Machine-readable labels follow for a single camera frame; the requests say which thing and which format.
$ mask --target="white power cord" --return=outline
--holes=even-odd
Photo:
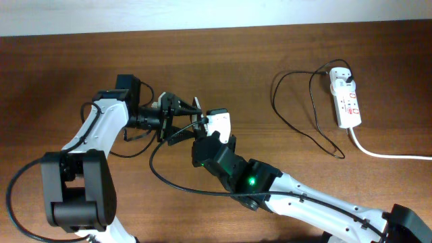
[[[432,160],[432,157],[426,157],[426,156],[417,156],[417,155],[380,155],[376,153],[372,153],[367,151],[365,148],[363,148],[360,143],[358,142],[356,135],[354,134],[354,129],[348,128],[351,134],[351,137],[356,144],[356,146],[365,154],[379,157],[379,158],[386,158],[386,159],[423,159],[423,160]]]

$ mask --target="black bracket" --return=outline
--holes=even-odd
[[[103,151],[48,152],[40,162],[45,212],[51,226],[67,233],[79,229],[105,231],[115,217],[117,198]],[[84,187],[66,182],[84,177]]]
[[[274,179],[281,176],[280,170],[273,166],[250,159],[249,162],[234,153],[236,137],[231,136],[227,144],[219,141],[219,132],[211,136],[197,139],[192,147],[192,164],[194,167],[204,167],[216,176],[222,186],[229,192],[251,193],[266,192],[270,189]],[[256,211],[262,208],[271,212],[266,196],[233,196],[242,206]]]
[[[381,242],[391,243],[431,243],[432,230],[411,209],[395,204],[391,213],[384,213],[387,220],[388,237]]]

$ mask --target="power strip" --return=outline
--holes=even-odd
[[[362,123],[360,108],[358,107],[356,83],[351,71],[344,67],[334,67],[330,70],[330,91],[334,97],[337,123],[340,128],[347,128],[356,146],[365,154],[385,159],[423,159],[432,157],[418,155],[380,155],[367,151],[361,146],[354,133],[353,127]]]
[[[337,123],[340,128],[353,128],[362,123],[358,107],[356,83],[351,71],[344,67],[330,70],[330,91],[335,101]]]

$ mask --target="white wall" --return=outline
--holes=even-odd
[[[424,18],[431,0],[0,0],[0,36]]]

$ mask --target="wooden table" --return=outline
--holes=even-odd
[[[360,152],[339,129],[329,78],[313,92],[321,129],[346,153],[326,155],[289,129],[270,106],[274,76],[314,70],[344,58],[356,77],[366,149],[387,154],[432,154],[432,21],[314,24],[218,30],[180,30],[0,38],[1,195],[12,175],[46,151],[58,151],[81,126],[79,108],[96,91],[114,87],[117,74],[135,74],[157,95],[170,91],[203,109],[231,114],[236,153],[265,161],[317,190],[389,211],[394,203],[415,210],[432,227],[432,162],[377,159]],[[307,75],[288,78],[277,107],[297,128],[318,135]],[[149,92],[142,92],[142,102]],[[174,123],[185,126],[188,118]],[[113,151],[132,154],[147,139],[117,138]],[[193,168],[192,141],[164,146],[155,167],[192,188],[223,191],[217,178]],[[249,211],[229,198],[188,194],[161,183],[148,166],[150,151],[133,159],[109,157],[117,191],[117,216],[142,242],[260,242],[321,234],[306,223],[264,210]],[[13,191],[16,215],[28,229],[73,238],[49,227],[40,167]],[[0,204],[0,241],[31,242]]]

